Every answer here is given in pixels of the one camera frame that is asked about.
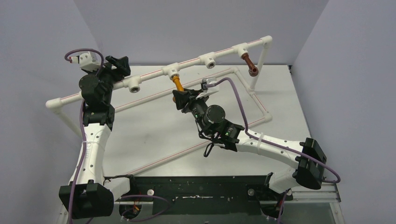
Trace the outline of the orange plastic faucet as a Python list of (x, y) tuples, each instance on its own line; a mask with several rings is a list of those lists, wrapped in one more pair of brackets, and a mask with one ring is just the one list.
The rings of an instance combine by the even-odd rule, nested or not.
[(182, 86), (182, 84), (180, 82), (179, 75), (173, 75), (171, 77), (171, 80), (175, 84), (177, 91), (184, 91), (184, 88), (183, 88), (183, 86)]

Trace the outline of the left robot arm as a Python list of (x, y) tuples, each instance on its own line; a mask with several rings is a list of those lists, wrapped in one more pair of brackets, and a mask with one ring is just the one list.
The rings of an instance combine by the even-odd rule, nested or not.
[(130, 75), (128, 57), (105, 59), (107, 62), (99, 68), (84, 68), (87, 74), (79, 81), (84, 100), (80, 108), (82, 147), (69, 184), (59, 190), (70, 221), (107, 217), (112, 214), (115, 201), (138, 196), (138, 187), (128, 177), (105, 182), (103, 160), (115, 117), (112, 92), (116, 82)]

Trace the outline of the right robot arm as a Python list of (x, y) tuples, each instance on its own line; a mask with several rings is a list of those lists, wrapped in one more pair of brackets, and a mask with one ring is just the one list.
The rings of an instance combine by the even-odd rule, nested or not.
[(209, 140), (204, 156), (214, 146), (234, 152), (246, 152), (280, 161), (288, 168), (285, 171), (271, 171), (263, 185), (262, 192), (268, 199), (275, 199), (280, 193), (296, 186), (319, 190), (324, 181), (326, 156), (319, 143), (312, 138), (305, 141), (282, 140), (261, 135), (225, 118), (225, 111), (219, 105), (208, 106), (207, 97), (199, 98), (202, 90), (173, 90), (177, 110), (191, 113), (195, 119), (198, 136)]

